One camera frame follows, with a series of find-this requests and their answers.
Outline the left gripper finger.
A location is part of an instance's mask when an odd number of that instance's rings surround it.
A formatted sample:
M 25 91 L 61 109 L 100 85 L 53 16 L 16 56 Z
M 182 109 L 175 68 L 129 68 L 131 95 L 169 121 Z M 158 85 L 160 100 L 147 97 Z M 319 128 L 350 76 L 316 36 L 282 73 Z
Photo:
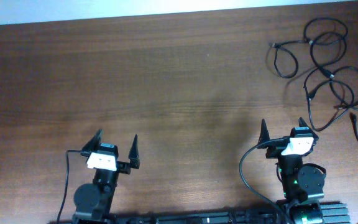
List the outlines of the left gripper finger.
M 94 151 L 98 150 L 99 145 L 101 144 L 101 136 L 103 130 L 97 130 L 96 134 L 82 147 L 82 154 L 91 154 Z
M 129 160 L 130 166 L 132 169 L 139 169 L 140 168 L 140 157 L 139 157 L 139 150 L 138 150 L 138 135 L 134 136 L 134 140 L 129 151 Z

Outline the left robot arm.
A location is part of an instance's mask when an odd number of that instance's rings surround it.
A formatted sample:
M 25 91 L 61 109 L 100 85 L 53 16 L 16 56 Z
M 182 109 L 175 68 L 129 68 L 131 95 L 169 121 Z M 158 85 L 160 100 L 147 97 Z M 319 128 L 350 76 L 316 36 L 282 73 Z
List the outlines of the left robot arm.
M 76 210 L 72 223 L 112 223 L 110 209 L 120 174 L 129 175 L 132 169 L 140 168 L 138 136 L 134 136 L 127 162 L 118 161 L 118 147 L 101 142 L 100 129 L 82 147 L 80 154 L 86 157 L 86 165 L 95 170 L 91 183 L 79 186 L 73 201 Z

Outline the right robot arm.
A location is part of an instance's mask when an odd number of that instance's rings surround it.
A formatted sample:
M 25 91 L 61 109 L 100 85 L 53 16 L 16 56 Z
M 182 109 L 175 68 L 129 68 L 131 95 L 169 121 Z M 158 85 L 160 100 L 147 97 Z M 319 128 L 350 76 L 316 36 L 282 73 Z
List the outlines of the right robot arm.
M 324 222 L 319 199 L 324 197 L 326 169 L 303 162 L 303 158 L 313 152 L 318 139 L 303 118 L 288 136 L 276 139 L 270 138 L 266 122 L 261 121 L 259 148 L 267 150 L 267 159 L 278 161 L 277 175 L 285 197 L 279 206 L 294 223 Z

